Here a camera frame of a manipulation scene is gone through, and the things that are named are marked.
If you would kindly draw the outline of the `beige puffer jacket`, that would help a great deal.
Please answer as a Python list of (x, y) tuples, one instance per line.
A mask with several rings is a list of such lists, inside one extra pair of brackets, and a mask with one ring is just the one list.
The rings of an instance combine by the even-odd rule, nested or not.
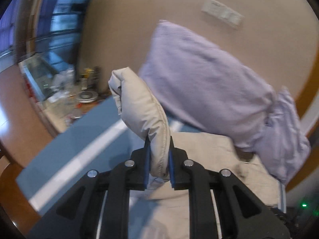
[(109, 88), (122, 121), (139, 138), (150, 141), (150, 175), (156, 181), (146, 198), (159, 205), (151, 222), (162, 225), (168, 232), (167, 238), (190, 238), (188, 191), (174, 190), (170, 181), (171, 142), (204, 168), (212, 171), (229, 169), (255, 195), (262, 191), (260, 184), (267, 180), (262, 167), (241, 161), (227, 137), (171, 131), (163, 107), (147, 84), (130, 68), (114, 70)]

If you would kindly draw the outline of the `blue white striped bedsheet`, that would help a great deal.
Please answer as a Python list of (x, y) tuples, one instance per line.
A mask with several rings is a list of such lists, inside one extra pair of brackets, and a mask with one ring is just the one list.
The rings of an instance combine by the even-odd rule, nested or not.
[(18, 176), (20, 190), (41, 216), (27, 238), (101, 238), (105, 181), (127, 160), (142, 172), (142, 190), (130, 192), (129, 238), (167, 238), (166, 229), (151, 222), (159, 205), (146, 199), (156, 181), (150, 141), (126, 126), (112, 99), (53, 139)]

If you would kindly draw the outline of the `round metal lid container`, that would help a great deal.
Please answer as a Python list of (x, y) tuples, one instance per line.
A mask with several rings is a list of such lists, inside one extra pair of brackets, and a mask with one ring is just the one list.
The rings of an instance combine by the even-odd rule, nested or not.
[(75, 98), (79, 103), (88, 104), (97, 100), (98, 93), (95, 91), (81, 91), (76, 94)]

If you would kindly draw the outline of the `glass top tv cabinet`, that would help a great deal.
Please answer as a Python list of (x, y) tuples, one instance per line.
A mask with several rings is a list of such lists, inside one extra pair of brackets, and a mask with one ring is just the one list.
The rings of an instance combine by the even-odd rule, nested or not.
[(110, 91), (97, 92), (96, 101), (79, 103), (76, 94), (85, 90), (75, 82), (75, 69), (56, 73), (38, 53), (18, 63), (32, 107), (52, 137), (66, 131), (72, 122), (103, 102)]

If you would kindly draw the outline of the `lavender pillow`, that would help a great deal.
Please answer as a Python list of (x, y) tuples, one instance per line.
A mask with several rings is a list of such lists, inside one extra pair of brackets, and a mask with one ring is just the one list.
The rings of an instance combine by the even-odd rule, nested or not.
[(252, 151), (275, 91), (230, 53), (186, 27), (161, 20), (139, 71), (161, 105), (198, 129)]

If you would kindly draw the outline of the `black flat television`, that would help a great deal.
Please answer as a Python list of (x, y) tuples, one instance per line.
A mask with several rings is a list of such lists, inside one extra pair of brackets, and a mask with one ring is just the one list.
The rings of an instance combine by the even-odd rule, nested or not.
[(91, 0), (41, 0), (35, 51), (59, 73), (77, 67), (84, 19)]

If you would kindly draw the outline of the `white wall socket panel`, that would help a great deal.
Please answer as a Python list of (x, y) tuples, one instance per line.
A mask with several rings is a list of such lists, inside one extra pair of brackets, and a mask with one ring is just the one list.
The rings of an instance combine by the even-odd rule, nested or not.
[(205, 0), (201, 10), (235, 29), (242, 24), (244, 18), (239, 12), (216, 0)]

